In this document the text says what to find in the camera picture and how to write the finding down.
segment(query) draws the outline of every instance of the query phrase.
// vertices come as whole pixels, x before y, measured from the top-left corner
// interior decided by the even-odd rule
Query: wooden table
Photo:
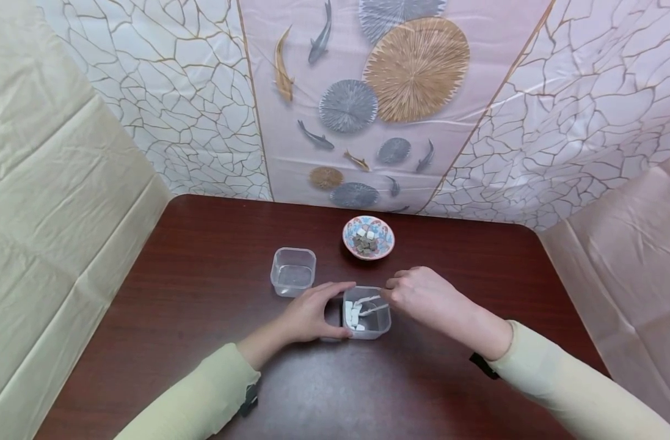
[[[288,304],[274,251],[317,255],[316,284],[381,286],[427,265],[472,300],[538,330],[605,373],[535,234],[521,226],[377,214],[396,249],[364,263],[341,245],[357,213],[179,196],[166,209],[37,439],[108,440],[202,358]],[[260,403],[218,439],[569,439],[534,403],[468,361],[458,343],[397,313],[374,342],[307,343],[263,372]]]

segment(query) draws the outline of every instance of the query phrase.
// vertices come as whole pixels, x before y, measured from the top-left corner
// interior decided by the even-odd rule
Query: sleeve
[[[634,395],[549,339],[509,322],[511,347],[488,365],[577,439],[670,440],[670,425]]]
[[[247,386],[259,378],[229,343],[154,400],[115,440],[205,440],[231,420]]]

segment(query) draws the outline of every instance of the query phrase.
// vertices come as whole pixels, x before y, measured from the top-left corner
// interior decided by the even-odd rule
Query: small bowl
[[[376,252],[369,255],[359,254],[357,247],[354,246],[354,236],[359,231],[359,228],[372,231],[376,236]],[[360,260],[380,260],[386,255],[391,254],[393,246],[396,244],[396,237],[393,231],[385,221],[380,218],[372,216],[358,216],[351,219],[345,224],[342,230],[342,241],[352,255]]]

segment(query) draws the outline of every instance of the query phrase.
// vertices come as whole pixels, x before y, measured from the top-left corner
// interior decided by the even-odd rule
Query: empty plastic container
[[[362,298],[367,298],[369,296],[376,296],[381,294],[381,289],[378,287],[366,287],[366,286],[356,286],[350,288],[348,291],[345,291],[344,298],[342,302],[342,316],[343,324],[345,323],[344,319],[344,302],[345,301],[357,301]],[[378,298],[371,301],[373,305],[381,306],[386,304],[384,298]],[[391,329],[391,309],[386,307],[385,309],[377,310],[371,315],[360,317],[359,324],[364,325],[366,330],[352,330],[352,339],[376,339],[382,334],[388,332]]]
[[[313,286],[315,254],[308,249],[281,248],[274,255],[271,284],[280,296],[295,298]]]

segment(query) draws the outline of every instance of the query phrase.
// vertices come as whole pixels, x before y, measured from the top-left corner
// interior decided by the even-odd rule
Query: white tweezers
[[[379,298],[381,298],[381,295],[369,296],[367,298],[362,298],[362,299],[359,299],[357,301],[354,301],[354,305],[356,306],[358,304],[368,303],[370,301],[373,301],[373,300],[379,299]],[[371,314],[373,314],[373,312],[377,312],[378,310],[386,309],[386,307],[388,307],[388,304],[383,304],[382,306],[372,307],[372,309],[368,309],[368,310],[364,310],[363,312],[359,312],[359,318],[363,318],[364,316],[371,315]]]

